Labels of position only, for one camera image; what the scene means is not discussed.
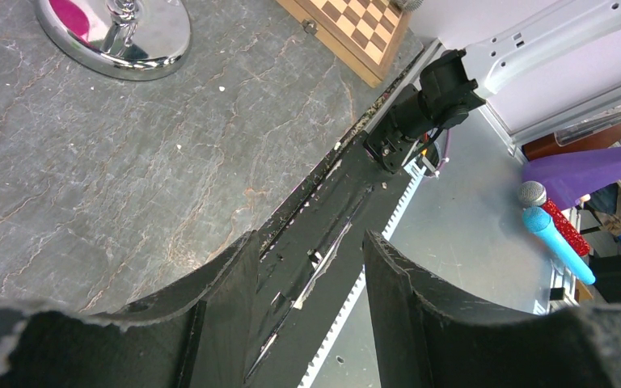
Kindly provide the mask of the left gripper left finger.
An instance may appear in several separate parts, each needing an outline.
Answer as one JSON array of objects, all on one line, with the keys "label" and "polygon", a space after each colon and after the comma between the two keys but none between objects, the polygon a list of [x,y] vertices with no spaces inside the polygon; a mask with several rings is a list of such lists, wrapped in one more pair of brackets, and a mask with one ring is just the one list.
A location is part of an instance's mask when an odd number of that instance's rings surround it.
[{"label": "left gripper left finger", "polygon": [[240,387],[259,237],[113,313],[0,298],[0,387]]}]

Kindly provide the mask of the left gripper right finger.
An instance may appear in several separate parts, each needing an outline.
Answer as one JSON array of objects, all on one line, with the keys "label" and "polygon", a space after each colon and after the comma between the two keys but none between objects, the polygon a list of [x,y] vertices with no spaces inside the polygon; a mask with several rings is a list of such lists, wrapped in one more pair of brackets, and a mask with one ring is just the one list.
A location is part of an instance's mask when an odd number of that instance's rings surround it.
[{"label": "left gripper right finger", "polygon": [[621,387],[621,304],[534,315],[452,285],[367,231],[384,387]]}]

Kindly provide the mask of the chrome wine glass rack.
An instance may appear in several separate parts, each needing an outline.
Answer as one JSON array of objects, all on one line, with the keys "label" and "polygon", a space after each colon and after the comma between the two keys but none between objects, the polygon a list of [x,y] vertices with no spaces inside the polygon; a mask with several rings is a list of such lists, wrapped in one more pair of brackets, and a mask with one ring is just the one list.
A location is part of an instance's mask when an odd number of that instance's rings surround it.
[{"label": "chrome wine glass rack", "polygon": [[181,1],[38,0],[34,7],[58,48],[112,78],[164,78],[185,63],[191,48],[191,20]]}]

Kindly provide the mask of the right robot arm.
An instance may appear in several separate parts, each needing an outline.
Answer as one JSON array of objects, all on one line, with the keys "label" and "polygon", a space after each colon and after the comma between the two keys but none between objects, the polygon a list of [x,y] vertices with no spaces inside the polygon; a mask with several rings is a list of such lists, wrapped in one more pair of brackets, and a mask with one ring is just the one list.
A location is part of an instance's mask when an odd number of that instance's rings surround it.
[{"label": "right robot arm", "polygon": [[445,51],[420,72],[420,90],[392,105],[365,139],[396,173],[515,78],[621,30],[621,1],[557,1],[508,29]]}]

